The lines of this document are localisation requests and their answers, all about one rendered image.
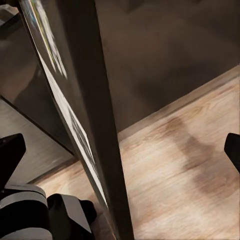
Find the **poster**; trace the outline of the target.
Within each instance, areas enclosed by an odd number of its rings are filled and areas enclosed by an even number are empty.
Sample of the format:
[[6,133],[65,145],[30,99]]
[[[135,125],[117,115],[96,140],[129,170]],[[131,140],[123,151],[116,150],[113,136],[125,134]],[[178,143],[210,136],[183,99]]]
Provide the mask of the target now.
[[135,240],[95,0],[16,0],[52,100],[116,240]]

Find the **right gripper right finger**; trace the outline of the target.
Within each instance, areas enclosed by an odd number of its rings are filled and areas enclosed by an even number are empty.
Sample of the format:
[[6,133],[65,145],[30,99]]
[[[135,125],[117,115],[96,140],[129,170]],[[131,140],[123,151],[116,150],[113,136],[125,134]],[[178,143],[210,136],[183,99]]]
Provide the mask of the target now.
[[240,173],[240,135],[228,133],[224,151]]

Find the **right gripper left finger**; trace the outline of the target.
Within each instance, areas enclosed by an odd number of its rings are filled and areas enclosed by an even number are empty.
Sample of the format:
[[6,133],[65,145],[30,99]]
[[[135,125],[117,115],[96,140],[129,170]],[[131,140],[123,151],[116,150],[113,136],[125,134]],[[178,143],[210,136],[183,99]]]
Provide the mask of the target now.
[[0,193],[26,152],[22,133],[0,138]]

